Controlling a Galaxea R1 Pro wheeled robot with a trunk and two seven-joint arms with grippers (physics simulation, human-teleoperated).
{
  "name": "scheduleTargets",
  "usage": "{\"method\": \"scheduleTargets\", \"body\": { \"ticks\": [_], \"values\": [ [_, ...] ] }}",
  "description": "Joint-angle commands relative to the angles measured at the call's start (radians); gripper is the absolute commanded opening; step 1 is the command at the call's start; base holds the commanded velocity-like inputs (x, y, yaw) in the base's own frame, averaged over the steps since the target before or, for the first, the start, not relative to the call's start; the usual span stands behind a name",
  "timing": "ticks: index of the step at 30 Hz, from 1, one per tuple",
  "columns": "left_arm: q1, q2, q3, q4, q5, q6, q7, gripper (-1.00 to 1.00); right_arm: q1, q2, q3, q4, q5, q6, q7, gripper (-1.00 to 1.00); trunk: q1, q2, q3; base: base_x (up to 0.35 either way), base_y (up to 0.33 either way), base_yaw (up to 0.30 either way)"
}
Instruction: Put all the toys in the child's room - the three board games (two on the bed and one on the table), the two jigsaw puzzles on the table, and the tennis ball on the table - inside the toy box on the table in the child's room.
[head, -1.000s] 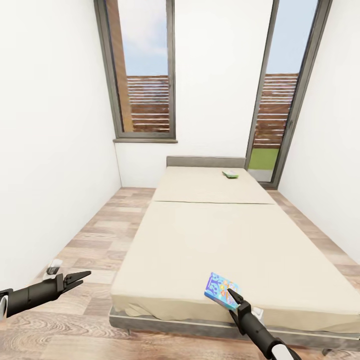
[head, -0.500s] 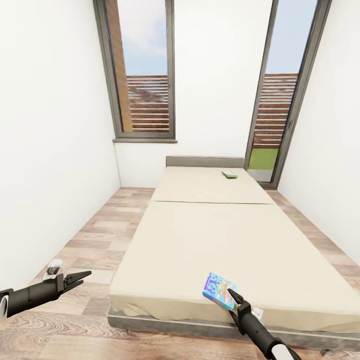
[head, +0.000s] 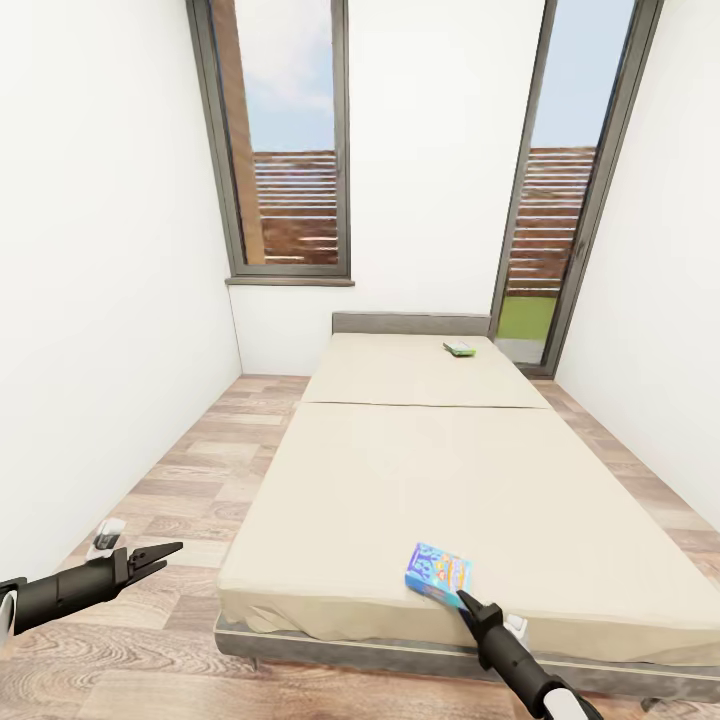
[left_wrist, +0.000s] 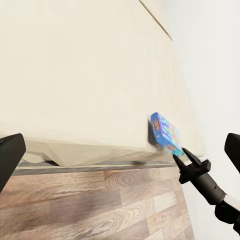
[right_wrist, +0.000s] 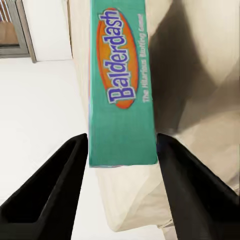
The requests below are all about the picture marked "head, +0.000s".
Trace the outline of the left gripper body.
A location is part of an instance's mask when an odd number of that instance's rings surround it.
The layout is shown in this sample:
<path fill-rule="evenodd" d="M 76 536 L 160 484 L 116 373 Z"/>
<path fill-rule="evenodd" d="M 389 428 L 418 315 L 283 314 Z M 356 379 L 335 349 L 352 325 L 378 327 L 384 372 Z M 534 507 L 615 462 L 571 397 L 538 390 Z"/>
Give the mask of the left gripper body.
<path fill-rule="evenodd" d="M 57 573 L 55 618 L 116 599 L 129 581 L 127 547 L 102 558 Z"/>

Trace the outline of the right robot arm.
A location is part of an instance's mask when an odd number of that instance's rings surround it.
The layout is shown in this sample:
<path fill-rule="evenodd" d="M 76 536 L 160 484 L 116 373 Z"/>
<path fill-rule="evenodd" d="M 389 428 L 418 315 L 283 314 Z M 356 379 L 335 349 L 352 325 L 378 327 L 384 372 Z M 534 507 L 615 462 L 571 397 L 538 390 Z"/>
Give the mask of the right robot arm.
<path fill-rule="evenodd" d="M 458 610 L 478 641 L 479 665 L 485 671 L 494 667 L 536 720 L 605 720 L 561 676 L 549 675 L 535 661 L 528 620 L 510 614 L 503 623 L 498 604 L 487 607 L 463 590 L 457 595 L 467 608 Z"/>

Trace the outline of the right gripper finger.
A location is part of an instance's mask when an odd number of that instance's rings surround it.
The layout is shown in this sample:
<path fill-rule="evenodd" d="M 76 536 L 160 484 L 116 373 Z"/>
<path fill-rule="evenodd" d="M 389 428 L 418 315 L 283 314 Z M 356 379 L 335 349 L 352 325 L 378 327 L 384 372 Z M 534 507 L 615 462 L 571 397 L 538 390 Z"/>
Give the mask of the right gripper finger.
<path fill-rule="evenodd" d="M 466 591 L 459 590 L 457 591 L 457 595 L 463 600 L 463 603 L 465 604 L 465 607 L 468 611 L 471 612 L 471 615 L 476 619 L 480 615 L 480 610 L 484 610 L 484 608 L 487 608 L 486 605 L 483 605 L 480 601 L 477 601 L 472 595 L 469 595 Z"/>
<path fill-rule="evenodd" d="M 471 612 L 468 610 L 461 609 L 458 607 L 459 612 L 462 614 L 462 617 L 464 618 L 466 625 L 468 628 L 470 628 L 470 632 L 472 632 L 472 635 L 475 639 L 477 639 L 477 632 L 476 632 L 476 619 L 471 615 Z"/>

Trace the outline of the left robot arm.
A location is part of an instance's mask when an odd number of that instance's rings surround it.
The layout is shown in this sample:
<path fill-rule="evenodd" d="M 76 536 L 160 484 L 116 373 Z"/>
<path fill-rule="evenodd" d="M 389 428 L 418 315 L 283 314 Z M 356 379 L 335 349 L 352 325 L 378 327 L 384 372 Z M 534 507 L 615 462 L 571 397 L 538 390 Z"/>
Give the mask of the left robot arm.
<path fill-rule="evenodd" d="M 183 542 L 136 548 L 127 557 L 127 547 L 112 550 L 126 520 L 102 520 L 84 565 L 41 580 L 26 577 L 0 582 L 0 654 L 14 620 L 14 636 L 62 619 L 67 615 L 116 599 L 137 581 L 167 566 L 166 556 L 182 550 Z"/>

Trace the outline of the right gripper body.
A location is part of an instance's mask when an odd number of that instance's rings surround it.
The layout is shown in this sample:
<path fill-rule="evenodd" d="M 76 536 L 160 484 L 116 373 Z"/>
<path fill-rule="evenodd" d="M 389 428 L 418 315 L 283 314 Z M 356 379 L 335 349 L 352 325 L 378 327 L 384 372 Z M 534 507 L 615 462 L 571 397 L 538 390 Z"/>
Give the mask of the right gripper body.
<path fill-rule="evenodd" d="M 531 654 L 503 625 L 503 610 L 498 604 L 490 604 L 476 617 L 479 665 L 485 671 L 494 667 L 512 689 L 514 668 Z"/>

